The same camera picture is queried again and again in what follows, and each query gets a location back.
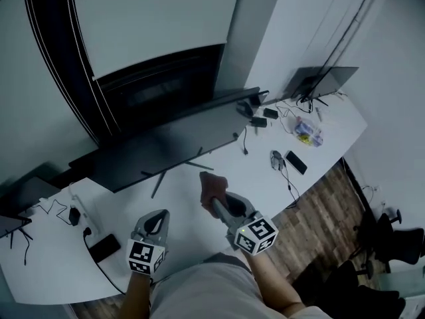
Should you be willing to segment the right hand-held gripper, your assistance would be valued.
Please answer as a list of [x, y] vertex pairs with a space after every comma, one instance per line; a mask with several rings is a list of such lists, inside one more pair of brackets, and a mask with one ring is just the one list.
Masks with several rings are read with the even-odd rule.
[[[225, 199], [222, 203], [215, 197], [212, 205], [218, 218], [229, 227], [226, 238], [233, 249], [251, 256], [269, 249], [279, 233], [272, 220], [256, 211], [251, 202], [239, 194], [227, 192]], [[236, 222], [237, 217], [245, 218]]]

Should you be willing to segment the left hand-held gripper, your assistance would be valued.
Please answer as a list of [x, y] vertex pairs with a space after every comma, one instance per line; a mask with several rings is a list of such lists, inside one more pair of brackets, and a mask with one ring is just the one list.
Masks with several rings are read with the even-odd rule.
[[152, 211], [137, 221], [127, 241], [126, 259], [133, 272], [154, 275], [165, 260], [170, 213]]

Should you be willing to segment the red-brown cloth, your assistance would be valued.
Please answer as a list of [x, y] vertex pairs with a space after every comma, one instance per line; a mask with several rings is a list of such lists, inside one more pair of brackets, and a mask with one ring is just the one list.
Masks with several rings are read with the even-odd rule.
[[202, 171], [199, 174], [201, 181], [201, 205], [206, 209], [215, 219], [218, 219], [218, 215], [213, 207], [213, 199], [219, 200], [225, 207], [226, 202], [226, 190], [228, 188], [228, 182], [225, 177], [217, 176], [215, 174]]

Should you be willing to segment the large black curved monitor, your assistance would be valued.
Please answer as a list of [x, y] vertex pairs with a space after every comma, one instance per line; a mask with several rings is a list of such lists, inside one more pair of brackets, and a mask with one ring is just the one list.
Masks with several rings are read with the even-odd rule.
[[268, 93], [256, 87], [223, 96], [69, 166], [80, 177], [117, 193], [235, 142]]

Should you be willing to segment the person's right forearm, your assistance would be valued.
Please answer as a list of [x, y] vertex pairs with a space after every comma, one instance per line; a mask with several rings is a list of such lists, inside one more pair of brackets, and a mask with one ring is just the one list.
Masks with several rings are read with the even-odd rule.
[[266, 253], [251, 256], [243, 252], [258, 284], [265, 305], [289, 318], [305, 305], [292, 285], [279, 273]]

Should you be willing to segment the person's left forearm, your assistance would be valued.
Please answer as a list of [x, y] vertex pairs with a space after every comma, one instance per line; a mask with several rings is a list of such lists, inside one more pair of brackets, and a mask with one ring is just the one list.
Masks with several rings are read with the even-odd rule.
[[133, 272], [120, 309], [120, 319], [149, 319], [150, 277]]

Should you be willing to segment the black smartphone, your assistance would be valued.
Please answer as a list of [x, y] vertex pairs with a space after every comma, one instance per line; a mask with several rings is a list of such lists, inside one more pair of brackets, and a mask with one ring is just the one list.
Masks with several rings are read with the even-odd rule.
[[121, 249], [121, 245], [113, 234], [91, 246], [88, 251], [95, 263], [100, 263]]
[[307, 171], [307, 166], [304, 164], [304, 162], [299, 159], [297, 155], [293, 153], [293, 151], [288, 151], [285, 159], [290, 163], [290, 165], [298, 171], [301, 175], [304, 175]]

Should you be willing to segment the grey computer mouse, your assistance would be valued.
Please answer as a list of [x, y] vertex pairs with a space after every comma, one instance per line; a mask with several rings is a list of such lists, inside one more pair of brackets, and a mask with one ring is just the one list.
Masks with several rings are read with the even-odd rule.
[[271, 152], [270, 162], [271, 162], [272, 169], [276, 171], [282, 171], [282, 169], [286, 167], [284, 158], [282, 157], [281, 153], [276, 150], [273, 150]]

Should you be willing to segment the white power strip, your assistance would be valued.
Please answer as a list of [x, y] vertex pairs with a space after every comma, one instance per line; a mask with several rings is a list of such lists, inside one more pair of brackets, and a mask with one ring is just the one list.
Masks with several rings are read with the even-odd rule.
[[95, 222], [93, 222], [92, 218], [89, 216], [89, 213], [87, 212], [87, 210], [86, 210], [83, 202], [79, 198], [79, 196], [73, 195], [71, 197], [71, 200], [74, 202], [76, 208], [80, 212], [80, 218], [81, 218], [82, 225], [84, 227], [90, 228], [90, 230], [92, 232], [92, 234], [91, 234], [92, 237], [97, 237], [99, 235], [99, 230], [98, 230]]

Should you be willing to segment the clear plastic bag of items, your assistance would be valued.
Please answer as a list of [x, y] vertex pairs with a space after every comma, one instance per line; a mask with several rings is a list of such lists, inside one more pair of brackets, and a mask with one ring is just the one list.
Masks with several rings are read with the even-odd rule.
[[296, 117], [296, 124], [294, 127], [294, 136], [304, 144], [313, 147], [320, 147], [323, 144], [322, 130], [319, 126], [311, 120]]

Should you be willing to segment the dark grey flat panel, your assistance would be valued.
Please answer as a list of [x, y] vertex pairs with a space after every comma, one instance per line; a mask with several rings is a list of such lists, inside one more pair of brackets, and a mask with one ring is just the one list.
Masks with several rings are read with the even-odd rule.
[[287, 86], [290, 98], [295, 100], [309, 94], [329, 71], [330, 66], [307, 66], [299, 68]]
[[48, 199], [60, 189], [39, 177], [14, 183], [0, 197], [0, 215], [15, 216], [36, 205], [41, 198]]

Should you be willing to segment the dark window glass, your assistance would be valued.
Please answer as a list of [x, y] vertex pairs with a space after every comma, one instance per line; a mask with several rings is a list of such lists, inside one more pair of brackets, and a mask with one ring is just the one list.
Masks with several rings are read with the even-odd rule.
[[214, 98], [224, 45], [179, 51], [98, 78], [122, 132], [148, 128]]

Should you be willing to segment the black office chair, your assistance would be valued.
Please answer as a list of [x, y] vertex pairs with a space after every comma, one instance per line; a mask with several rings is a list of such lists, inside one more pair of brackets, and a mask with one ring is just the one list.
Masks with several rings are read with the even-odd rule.
[[376, 260], [384, 263], [386, 272], [389, 273], [389, 262], [392, 260], [415, 265], [420, 258], [425, 257], [425, 230], [395, 230], [392, 228], [394, 222], [402, 222], [400, 211], [396, 212], [394, 219], [390, 219], [386, 213], [375, 219], [371, 212], [365, 212], [361, 223], [353, 227], [359, 246], [349, 258], [353, 259], [366, 252], [366, 263], [374, 255]]
[[360, 275], [372, 273], [372, 266], [356, 270], [351, 261], [325, 274], [310, 264], [293, 286], [305, 304], [320, 308], [332, 319], [399, 319], [406, 307], [399, 292], [359, 284]]

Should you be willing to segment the white roller blind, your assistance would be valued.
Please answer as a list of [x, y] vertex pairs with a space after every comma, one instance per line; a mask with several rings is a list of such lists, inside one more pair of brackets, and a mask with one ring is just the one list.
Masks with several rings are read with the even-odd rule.
[[0, 0], [0, 183], [44, 163], [66, 170], [96, 148], [44, 63], [25, 0]]
[[94, 78], [225, 43], [236, 5], [236, 0], [74, 1]]

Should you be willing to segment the dark wall conduit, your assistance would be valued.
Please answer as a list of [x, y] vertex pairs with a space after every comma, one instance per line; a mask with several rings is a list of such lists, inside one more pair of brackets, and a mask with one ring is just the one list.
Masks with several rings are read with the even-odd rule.
[[356, 13], [349, 19], [350, 23], [336, 44], [335, 48], [321, 67], [318, 74], [325, 75], [330, 69], [336, 66], [340, 58], [343, 56], [344, 52], [347, 50], [347, 47], [350, 45], [350, 42], [353, 40], [356, 35], [363, 19], [366, 17], [367, 12], [369, 11], [374, 0], [362, 0], [361, 4], [358, 6]]

